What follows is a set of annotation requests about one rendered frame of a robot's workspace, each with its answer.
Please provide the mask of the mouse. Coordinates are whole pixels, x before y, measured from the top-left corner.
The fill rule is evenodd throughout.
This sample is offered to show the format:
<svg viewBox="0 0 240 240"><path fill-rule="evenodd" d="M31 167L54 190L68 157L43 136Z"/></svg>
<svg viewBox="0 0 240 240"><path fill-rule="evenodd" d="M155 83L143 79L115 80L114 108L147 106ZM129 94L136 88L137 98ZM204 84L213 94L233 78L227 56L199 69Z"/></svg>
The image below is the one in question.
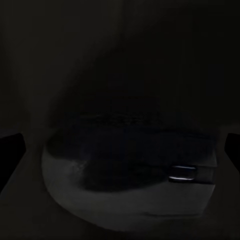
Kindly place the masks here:
<svg viewBox="0 0 240 240"><path fill-rule="evenodd" d="M45 187L61 207L121 232L201 217L216 186L217 166L205 128L111 113L60 125L41 163Z"/></svg>

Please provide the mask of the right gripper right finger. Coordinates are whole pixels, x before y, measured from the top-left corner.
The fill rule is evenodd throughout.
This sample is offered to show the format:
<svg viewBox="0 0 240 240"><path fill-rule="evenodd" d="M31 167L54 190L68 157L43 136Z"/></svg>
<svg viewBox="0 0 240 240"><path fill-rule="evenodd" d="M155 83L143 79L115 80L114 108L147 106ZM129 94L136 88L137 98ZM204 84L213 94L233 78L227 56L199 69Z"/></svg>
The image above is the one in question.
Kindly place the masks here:
<svg viewBox="0 0 240 240"><path fill-rule="evenodd" d="M240 135L235 133L229 133L225 145L224 151L232 161L238 172L240 173Z"/></svg>

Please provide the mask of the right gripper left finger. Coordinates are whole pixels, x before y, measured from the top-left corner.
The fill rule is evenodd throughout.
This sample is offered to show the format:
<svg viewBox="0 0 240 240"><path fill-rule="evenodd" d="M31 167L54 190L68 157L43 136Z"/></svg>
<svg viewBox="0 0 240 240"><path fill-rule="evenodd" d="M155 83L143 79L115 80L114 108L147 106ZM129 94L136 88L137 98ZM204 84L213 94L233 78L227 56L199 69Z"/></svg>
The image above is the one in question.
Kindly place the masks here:
<svg viewBox="0 0 240 240"><path fill-rule="evenodd" d="M0 138L0 193L26 152L21 133Z"/></svg>

